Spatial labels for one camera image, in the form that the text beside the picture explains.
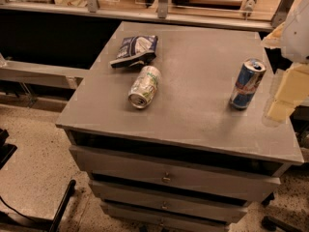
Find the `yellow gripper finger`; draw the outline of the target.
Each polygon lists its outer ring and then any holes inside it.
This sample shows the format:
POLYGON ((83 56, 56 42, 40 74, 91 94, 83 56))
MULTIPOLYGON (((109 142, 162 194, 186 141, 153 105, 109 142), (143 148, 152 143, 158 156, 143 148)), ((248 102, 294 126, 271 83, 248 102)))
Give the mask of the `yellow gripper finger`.
POLYGON ((308 96, 309 64, 292 63, 283 71, 267 117, 276 122, 285 121, 308 96))
POLYGON ((274 49, 281 47, 281 36, 285 23, 282 22, 271 33, 262 39, 261 45, 265 48, 274 49))

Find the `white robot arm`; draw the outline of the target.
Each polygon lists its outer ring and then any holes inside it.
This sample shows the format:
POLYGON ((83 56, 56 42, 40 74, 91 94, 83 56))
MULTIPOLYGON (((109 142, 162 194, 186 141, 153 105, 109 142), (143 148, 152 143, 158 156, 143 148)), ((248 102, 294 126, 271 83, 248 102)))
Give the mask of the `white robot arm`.
POLYGON ((262 46, 280 48, 281 55, 292 62, 283 72, 267 111, 269 119, 283 122, 309 96, 309 0, 301 0, 262 40, 262 46))

